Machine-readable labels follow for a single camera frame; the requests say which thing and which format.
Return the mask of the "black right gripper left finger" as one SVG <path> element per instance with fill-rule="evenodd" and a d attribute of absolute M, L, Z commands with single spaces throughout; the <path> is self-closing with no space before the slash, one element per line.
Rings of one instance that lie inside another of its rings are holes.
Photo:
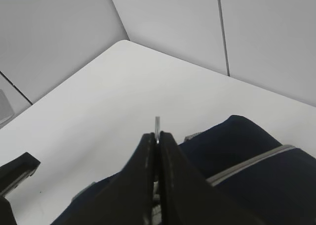
<path fill-rule="evenodd" d="M 79 213 L 80 225 L 150 225 L 155 135 L 142 135 L 121 172 Z"/>

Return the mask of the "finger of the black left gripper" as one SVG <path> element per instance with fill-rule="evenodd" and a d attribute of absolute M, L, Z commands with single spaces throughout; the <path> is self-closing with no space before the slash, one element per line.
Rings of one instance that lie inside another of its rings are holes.
<path fill-rule="evenodd" d="M 32 176 L 40 165 L 40 161 L 25 152 L 16 159 L 0 167 L 0 196 L 6 197 L 25 179 Z"/>

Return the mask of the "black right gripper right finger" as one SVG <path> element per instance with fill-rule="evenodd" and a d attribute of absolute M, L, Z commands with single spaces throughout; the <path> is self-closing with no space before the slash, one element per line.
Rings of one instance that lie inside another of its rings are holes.
<path fill-rule="evenodd" d="M 262 225 L 263 221 L 210 186 L 172 134 L 161 132 L 160 191 L 164 225 Z"/>

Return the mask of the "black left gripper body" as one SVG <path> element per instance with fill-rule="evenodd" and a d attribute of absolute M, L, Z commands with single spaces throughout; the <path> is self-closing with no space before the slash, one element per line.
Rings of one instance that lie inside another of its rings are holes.
<path fill-rule="evenodd" d="M 11 205 L 2 196 L 0 197 L 0 225 L 16 225 Z"/>

